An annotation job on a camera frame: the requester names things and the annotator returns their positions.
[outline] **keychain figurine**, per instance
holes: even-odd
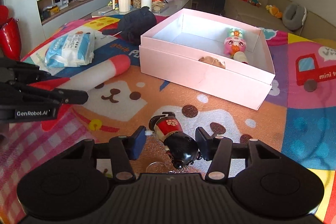
[[[236,52],[245,52],[246,41],[244,40],[244,31],[230,29],[228,37],[224,40],[224,54],[233,57]]]
[[[177,170],[183,170],[202,158],[197,142],[183,133],[174,112],[162,112],[162,115],[152,117],[148,127],[150,130],[146,131],[146,135],[154,133],[163,142],[166,153]]]

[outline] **black plush toy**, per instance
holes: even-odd
[[[141,44],[140,36],[156,24],[155,15],[149,11],[149,7],[145,6],[124,15],[118,22],[117,29],[106,29],[102,33],[104,35],[115,35],[121,32],[120,35],[123,39],[138,46]]]
[[[163,142],[166,154],[177,170],[183,170],[193,165],[194,161],[202,159],[197,142],[183,133],[174,112],[162,112],[162,115],[152,117],[148,128],[147,135],[155,134]]]

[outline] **tissue box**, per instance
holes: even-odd
[[[228,30],[245,30],[249,65],[223,56]],[[182,9],[141,36],[141,72],[258,110],[275,77],[263,32],[229,18]],[[198,61],[213,57],[226,68]]]

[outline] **toy figure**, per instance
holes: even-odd
[[[233,55],[233,59],[248,64],[247,57],[243,52],[236,52],[235,55]]]
[[[244,40],[243,31],[230,29],[228,38],[224,40],[224,54],[235,55],[236,52],[245,52],[246,41]]]
[[[282,12],[280,12],[279,8],[275,7],[274,5],[267,5],[266,10],[269,11],[272,16],[275,16],[279,19],[282,18]]]
[[[154,133],[156,138],[163,142],[166,153],[177,170],[184,169],[202,158],[196,141],[183,133],[174,112],[162,112],[162,115],[152,117],[148,127],[150,130],[146,131],[146,135]]]
[[[251,3],[253,6],[260,7],[261,3],[259,0],[248,0],[249,3]]]
[[[227,36],[228,37],[239,37],[239,38],[244,39],[244,30],[239,30],[239,29],[231,28],[227,32]]]

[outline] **sofa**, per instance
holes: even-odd
[[[285,31],[310,40],[323,38],[336,41],[336,27],[311,11],[308,11],[304,25],[293,32],[283,25],[281,19],[277,19],[266,10],[266,5],[275,5],[283,12],[291,3],[290,0],[259,0],[259,2],[261,6],[256,7],[242,0],[225,0],[221,15],[252,26]]]

